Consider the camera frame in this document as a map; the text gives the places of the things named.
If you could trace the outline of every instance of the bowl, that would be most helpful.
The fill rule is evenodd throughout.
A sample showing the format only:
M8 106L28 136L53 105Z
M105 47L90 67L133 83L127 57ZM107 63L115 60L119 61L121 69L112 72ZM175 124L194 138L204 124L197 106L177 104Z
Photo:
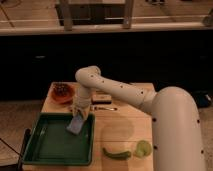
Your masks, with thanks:
M67 83L54 83L51 98L58 104L72 103L75 89Z

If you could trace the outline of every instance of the table surface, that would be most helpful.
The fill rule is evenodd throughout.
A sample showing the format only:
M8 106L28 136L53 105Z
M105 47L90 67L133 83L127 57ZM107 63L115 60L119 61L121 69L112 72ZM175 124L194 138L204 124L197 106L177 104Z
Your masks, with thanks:
M75 88L77 83L68 83ZM132 83L139 88L154 90L151 83ZM56 104L50 96L53 84L48 91L42 113L71 114L70 104ZM118 110L91 111L95 115L95 131L93 143L92 163L85 167L73 166L35 166L23 165L23 170L76 170L76 171L153 171L153 156L137 158L134 155L128 160L117 161L107 158L102 153L105 147L111 152L130 150L132 153L139 140L152 143L151 117L140 110L112 98L111 104L99 104L103 107L116 107Z

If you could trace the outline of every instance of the wall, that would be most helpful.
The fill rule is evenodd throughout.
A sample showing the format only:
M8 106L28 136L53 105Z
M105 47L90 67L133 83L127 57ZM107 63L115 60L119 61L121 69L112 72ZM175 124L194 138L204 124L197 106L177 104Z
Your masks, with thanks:
M44 98L52 81L75 81L88 65L156 90L212 90L212 38L212 30L0 37L0 100Z

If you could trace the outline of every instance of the green tray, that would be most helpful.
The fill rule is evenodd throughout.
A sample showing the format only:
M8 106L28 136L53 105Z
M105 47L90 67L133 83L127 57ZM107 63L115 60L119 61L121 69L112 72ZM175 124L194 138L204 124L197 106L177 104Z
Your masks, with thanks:
M79 135L66 130L72 115L41 114L32 130L22 163L87 166L92 161L95 116L90 114Z

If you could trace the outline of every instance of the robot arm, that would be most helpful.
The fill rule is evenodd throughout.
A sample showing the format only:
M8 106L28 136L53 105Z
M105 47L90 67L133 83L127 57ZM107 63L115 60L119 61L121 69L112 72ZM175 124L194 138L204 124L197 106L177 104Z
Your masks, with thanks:
M199 115L193 98L178 87L158 93L100 76L96 66L79 69L74 111L87 118L91 88L100 89L152 116L154 171L205 171Z

